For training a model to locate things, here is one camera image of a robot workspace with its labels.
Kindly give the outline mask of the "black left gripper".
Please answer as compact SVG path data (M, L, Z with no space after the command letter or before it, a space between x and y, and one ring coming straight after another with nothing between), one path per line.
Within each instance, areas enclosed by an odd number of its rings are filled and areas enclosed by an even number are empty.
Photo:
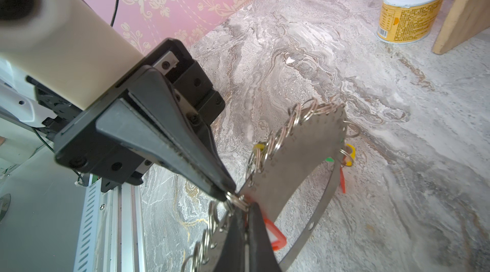
M36 101L56 113L43 127L63 167L113 188L142 184L139 167L154 163L218 201L235 192L211 130L225 101L180 40L159 44L86 110L32 77L28 83Z

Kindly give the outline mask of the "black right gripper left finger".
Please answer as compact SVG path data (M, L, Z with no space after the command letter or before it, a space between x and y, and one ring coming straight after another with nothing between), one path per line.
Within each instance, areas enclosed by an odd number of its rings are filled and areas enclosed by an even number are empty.
M216 263L216 272L244 272L245 268L245 239L246 224L244 212L236 209L231 218L230 228L225 240L222 253Z

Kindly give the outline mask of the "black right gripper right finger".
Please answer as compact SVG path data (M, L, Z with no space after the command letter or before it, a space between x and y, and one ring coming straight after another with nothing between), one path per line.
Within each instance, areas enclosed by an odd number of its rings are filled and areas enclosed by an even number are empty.
M281 272L257 203L248 210L249 268L252 272Z

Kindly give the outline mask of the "yellow key tag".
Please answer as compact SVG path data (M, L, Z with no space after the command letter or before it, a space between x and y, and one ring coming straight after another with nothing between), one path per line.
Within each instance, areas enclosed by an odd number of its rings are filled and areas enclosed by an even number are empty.
M354 164L354 160L356 158L355 147L351 144L345 144L343 151L344 151L343 165L345 167L352 167Z

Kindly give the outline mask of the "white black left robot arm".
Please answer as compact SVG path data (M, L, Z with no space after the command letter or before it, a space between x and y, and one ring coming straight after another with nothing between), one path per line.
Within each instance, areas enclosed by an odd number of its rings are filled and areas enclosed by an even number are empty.
M236 184L211 131L224 108L203 68L172 38L86 110L1 61L1 112L45 134L59 165L101 177L102 192L141 185L155 164L224 201Z

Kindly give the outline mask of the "red key tag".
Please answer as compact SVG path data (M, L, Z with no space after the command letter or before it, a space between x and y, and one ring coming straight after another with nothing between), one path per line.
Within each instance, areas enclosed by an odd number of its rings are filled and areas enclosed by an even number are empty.
M264 224L273 251L277 252L284 248L287 245L286 236L269 219L264 218Z
M340 186L341 186L341 190L345 194L347 192L347 189L346 189L346 185L345 185L345 176L344 176L344 173L343 173L343 168L340 168L339 173L340 173Z

